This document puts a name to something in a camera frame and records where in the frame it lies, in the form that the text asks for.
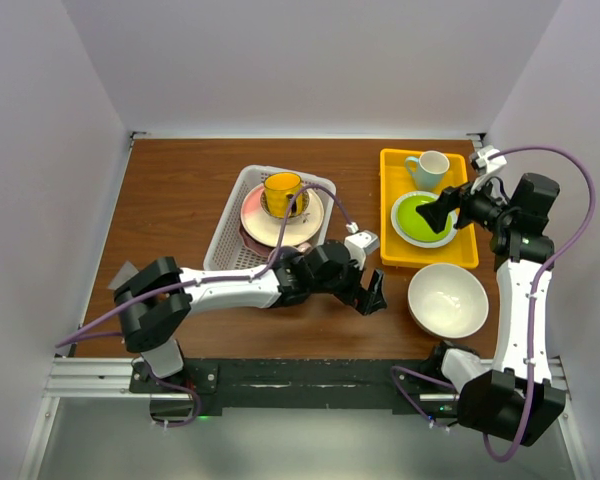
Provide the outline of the purple patterned small bowl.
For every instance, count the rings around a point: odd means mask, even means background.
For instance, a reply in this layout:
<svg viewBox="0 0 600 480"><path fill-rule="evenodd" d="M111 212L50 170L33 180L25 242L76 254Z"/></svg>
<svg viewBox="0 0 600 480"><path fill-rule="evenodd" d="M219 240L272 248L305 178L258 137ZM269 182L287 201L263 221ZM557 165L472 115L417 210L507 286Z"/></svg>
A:
<svg viewBox="0 0 600 480"><path fill-rule="evenodd" d="M265 187L260 196L261 206L269 216L277 219L283 219L287 210L290 210L290 218L297 217L309 206L309 194L301 192L301 189L301 184L279 190Z"/></svg>

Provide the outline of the pink cream branch plate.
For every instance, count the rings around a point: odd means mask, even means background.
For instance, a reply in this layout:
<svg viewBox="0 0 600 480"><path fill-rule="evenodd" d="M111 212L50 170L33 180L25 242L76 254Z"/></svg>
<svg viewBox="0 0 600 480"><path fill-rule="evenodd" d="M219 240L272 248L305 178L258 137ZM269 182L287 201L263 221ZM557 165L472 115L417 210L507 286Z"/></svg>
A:
<svg viewBox="0 0 600 480"><path fill-rule="evenodd" d="M246 232L257 242L269 247L277 245L282 220L265 212L261 205L262 184L254 187L243 200L240 220ZM322 227L324 206L314 190L308 190L308 207L302 215L290 218L284 231L283 246L308 242Z"/></svg>

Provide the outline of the pink purple mug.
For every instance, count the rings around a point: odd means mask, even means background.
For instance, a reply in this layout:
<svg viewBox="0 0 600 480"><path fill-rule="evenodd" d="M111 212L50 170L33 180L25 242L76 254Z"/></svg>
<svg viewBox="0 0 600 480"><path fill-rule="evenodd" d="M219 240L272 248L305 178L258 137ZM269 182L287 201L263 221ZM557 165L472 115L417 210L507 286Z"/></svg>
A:
<svg viewBox="0 0 600 480"><path fill-rule="evenodd" d="M294 253L305 253L311 247L312 245L309 242L303 242L295 246L283 245L280 248L272 249L267 259L272 260L274 258L283 258L285 255L289 256Z"/></svg>

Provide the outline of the cream ceramic bowl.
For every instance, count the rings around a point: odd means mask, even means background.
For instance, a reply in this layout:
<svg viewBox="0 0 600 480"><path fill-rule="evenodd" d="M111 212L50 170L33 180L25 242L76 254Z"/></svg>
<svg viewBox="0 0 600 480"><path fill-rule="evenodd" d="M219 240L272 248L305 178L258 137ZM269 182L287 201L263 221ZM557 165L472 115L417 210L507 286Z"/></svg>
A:
<svg viewBox="0 0 600 480"><path fill-rule="evenodd" d="M482 283L468 270L437 263L418 270L407 290L413 320L443 339L462 339L478 332L489 314Z"/></svg>

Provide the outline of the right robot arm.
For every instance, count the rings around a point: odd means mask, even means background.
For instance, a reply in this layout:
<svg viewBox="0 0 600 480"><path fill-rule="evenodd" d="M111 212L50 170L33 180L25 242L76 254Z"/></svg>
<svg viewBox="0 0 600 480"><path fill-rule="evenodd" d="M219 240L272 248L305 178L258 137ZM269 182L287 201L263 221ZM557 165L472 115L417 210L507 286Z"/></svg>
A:
<svg viewBox="0 0 600 480"><path fill-rule="evenodd" d="M545 347L554 243L543 231L560 187L546 176L526 173L510 199L496 199L491 191L490 183L476 181L447 187L416 211L434 232L456 211L456 228L476 223L491 233L500 297L494 358L485 367L474 350L443 341L419 371L436 392L456 389L460 425L531 446L566 404L565 391L552 385Z"/></svg>

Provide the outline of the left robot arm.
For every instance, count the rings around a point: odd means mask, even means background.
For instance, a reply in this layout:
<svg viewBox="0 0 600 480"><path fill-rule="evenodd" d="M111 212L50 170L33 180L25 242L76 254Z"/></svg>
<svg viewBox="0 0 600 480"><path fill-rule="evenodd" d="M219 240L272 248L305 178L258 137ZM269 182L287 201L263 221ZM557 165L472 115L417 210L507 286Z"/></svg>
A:
<svg viewBox="0 0 600 480"><path fill-rule="evenodd" d="M375 270L362 286L366 250L352 239L329 240L301 252L283 247L272 264L252 269L200 271L161 257L118 287L113 295L126 349L140 355L153 382L180 390L187 368L175 332L191 315L214 310L299 305L313 294L331 294L362 315L386 308L384 274Z"/></svg>

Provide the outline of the pink dotted scalloped plate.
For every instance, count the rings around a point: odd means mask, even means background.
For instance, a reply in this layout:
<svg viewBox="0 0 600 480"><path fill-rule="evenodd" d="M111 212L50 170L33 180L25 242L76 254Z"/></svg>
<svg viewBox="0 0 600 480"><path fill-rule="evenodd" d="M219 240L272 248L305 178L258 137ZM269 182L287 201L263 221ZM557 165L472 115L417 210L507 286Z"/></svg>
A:
<svg viewBox="0 0 600 480"><path fill-rule="evenodd" d="M255 240L243 228L239 229L238 234L242 240L244 247L260 257L268 257L274 250L273 247L264 245Z"/></svg>

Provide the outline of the yellow glass cup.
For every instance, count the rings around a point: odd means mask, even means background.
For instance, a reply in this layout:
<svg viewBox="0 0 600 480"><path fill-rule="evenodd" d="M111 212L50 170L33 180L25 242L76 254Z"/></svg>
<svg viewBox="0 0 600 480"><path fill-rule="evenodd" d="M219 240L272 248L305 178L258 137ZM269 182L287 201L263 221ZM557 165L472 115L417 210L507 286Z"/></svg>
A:
<svg viewBox="0 0 600 480"><path fill-rule="evenodd" d="M304 194L299 194L293 200L302 187L301 177L292 172L280 172L267 177L264 180L264 199L268 213L280 219L285 216L287 209L290 209L290 217L302 214L307 206Z"/></svg>

